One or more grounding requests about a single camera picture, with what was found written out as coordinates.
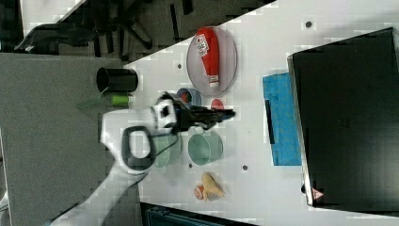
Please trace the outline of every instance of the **laptop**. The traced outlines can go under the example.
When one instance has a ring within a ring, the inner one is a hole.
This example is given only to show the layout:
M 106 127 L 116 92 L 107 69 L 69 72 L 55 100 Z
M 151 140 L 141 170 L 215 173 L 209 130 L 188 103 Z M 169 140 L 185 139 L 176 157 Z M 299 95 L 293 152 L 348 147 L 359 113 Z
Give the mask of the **laptop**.
M 399 216 L 398 32 L 289 56 L 308 205 Z

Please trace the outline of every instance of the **green cup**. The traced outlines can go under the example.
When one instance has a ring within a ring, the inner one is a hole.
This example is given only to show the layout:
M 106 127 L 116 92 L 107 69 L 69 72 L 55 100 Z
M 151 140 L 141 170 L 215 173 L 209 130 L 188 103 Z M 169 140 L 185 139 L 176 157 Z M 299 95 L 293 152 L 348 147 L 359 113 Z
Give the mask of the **green cup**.
M 164 150 L 166 147 L 175 142 L 176 138 L 178 139 L 177 143 L 173 146 L 167 148 L 164 152 L 156 156 L 154 165 L 157 168 L 163 168 L 173 162 L 173 160 L 177 159 L 182 152 L 182 141 L 179 137 L 175 136 L 162 136 L 162 137 L 154 137 L 153 143 L 155 145 L 155 150 L 157 153 Z
M 215 132 L 195 134 L 188 140 L 188 154 L 199 166 L 215 162 L 223 154 L 223 142 Z

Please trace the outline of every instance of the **blue book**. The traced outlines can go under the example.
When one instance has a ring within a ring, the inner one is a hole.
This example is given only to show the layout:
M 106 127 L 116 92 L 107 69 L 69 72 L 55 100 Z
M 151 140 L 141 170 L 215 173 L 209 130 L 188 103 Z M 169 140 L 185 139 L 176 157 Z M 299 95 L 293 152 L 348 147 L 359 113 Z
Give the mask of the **blue book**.
M 301 166 L 290 74 L 264 77 L 263 97 L 274 165 Z

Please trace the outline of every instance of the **gray wall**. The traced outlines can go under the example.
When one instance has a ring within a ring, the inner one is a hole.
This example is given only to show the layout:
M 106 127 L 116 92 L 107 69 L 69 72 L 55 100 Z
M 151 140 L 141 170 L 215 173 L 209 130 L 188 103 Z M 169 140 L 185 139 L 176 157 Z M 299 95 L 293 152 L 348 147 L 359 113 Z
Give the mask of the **gray wall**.
M 116 59 L 72 56 L 0 55 L 0 127 L 12 225 L 42 225 L 83 201 L 105 178 L 112 156 L 99 143 L 105 103 L 74 105 L 99 94 L 100 67 Z M 105 225 L 137 225 L 135 187 Z

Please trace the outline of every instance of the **label sticker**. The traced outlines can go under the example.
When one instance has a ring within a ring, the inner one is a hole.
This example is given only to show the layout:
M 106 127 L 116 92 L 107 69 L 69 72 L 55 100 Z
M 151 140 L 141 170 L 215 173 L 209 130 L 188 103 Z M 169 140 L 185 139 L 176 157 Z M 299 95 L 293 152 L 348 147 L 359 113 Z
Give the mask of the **label sticker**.
M 324 196 L 323 193 L 321 193 L 320 191 L 314 189 L 313 187 L 311 188 L 311 192 L 313 193 L 313 197 L 314 197 L 315 200 L 317 200 L 320 197 Z
M 208 42 L 206 42 L 204 35 L 198 35 L 197 38 L 197 47 L 199 48 L 199 54 L 201 57 L 204 57 L 208 54 L 209 46 Z

